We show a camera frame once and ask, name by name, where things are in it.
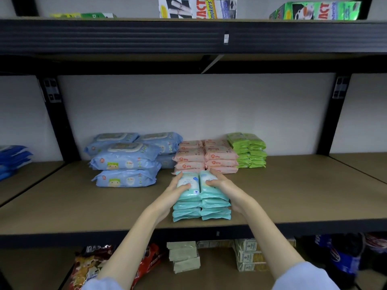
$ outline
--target left hand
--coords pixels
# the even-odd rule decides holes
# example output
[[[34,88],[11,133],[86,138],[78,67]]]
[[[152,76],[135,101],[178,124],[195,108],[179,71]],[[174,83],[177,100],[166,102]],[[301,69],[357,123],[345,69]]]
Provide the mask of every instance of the left hand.
[[[183,191],[191,187],[189,183],[176,187],[181,176],[183,176],[182,172],[177,174],[167,189],[149,206],[149,208],[157,212],[157,224],[170,213],[171,207],[177,202]]]

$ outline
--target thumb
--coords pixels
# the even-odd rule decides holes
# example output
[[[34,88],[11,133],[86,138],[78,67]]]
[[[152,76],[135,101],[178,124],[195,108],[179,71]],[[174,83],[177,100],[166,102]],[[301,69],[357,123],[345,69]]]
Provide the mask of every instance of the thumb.
[[[187,189],[190,189],[190,187],[191,187],[191,184],[188,183],[188,184],[181,185],[181,186],[177,187],[174,191],[177,194],[181,195],[184,191],[186,191]]]
[[[213,187],[219,187],[220,186],[220,180],[207,180],[206,184],[208,186],[213,186]]]

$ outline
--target stack of pink packages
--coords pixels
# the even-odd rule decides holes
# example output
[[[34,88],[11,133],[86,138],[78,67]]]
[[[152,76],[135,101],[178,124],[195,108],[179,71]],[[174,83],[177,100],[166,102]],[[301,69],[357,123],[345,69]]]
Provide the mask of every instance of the stack of pink packages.
[[[238,171],[236,159],[238,155],[230,147],[227,140],[205,140],[206,169],[215,169],[223,174],[232,174]]]
[[[204,163],[206,158],[203,141],[182,141],[179,144],[179,150],[172,160],[177,162],[173,174],[176,174],[177,171],[199,173],[201,170],[205,170]]]

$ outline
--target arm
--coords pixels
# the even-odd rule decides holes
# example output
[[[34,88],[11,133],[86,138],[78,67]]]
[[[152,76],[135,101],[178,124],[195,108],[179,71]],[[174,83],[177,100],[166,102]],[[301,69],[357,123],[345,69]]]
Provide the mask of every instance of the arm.
[[[99,272],[97,278],[113,278],[122,287],[129,289],[137,273],[138,265],[156,225],[170,212],[170,208],[190,184],[176,188],[183,173],[173,178],[167,189],[139,216],[136,223],[123,239],[109,261]]]
[[[223,174],[211,169],[218,180],[207,181],[218,187],[231,200],[233,210],[243,214],[255,239],[259,243],[267,264],[275,279],[304,259],[289,244],[263,208]]]

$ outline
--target person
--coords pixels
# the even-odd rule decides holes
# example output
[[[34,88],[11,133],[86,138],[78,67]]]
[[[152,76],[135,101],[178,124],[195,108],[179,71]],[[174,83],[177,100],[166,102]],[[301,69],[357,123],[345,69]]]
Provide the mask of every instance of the person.
[[[210,171],[217,180],[206,183],[228,196],[232,209],[247,220],[276,279],[273,290],[339,289],[323,269],[299,255],[257,201],[223,174]],[[82,290],[130,289],[154,228],[170,213],[181,193],[190,187],[190,184],[177,187],[182,174],[174,177],[167,189],[143,211],[97,278],[86,282]]]

